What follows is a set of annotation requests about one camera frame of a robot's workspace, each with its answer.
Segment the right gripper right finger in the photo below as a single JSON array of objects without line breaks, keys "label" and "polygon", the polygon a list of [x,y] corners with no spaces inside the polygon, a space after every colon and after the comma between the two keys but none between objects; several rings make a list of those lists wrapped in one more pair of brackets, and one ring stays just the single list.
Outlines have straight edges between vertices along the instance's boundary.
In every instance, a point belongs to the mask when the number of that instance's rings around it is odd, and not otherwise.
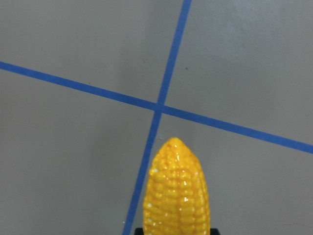
[{"label": "right gripper right finger", "polygon": [[217,228],[211,228],[210,235],[220,235],[220,232]]}]

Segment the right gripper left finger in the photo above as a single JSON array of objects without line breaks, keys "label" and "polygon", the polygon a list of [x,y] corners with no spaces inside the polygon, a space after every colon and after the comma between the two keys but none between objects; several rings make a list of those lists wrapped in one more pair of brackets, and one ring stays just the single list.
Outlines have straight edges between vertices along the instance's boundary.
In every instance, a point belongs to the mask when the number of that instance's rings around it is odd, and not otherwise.
[{"label": "right gripper left finger", "polygon": [[144,235],[143,228],[135,228],[134,235]]}]

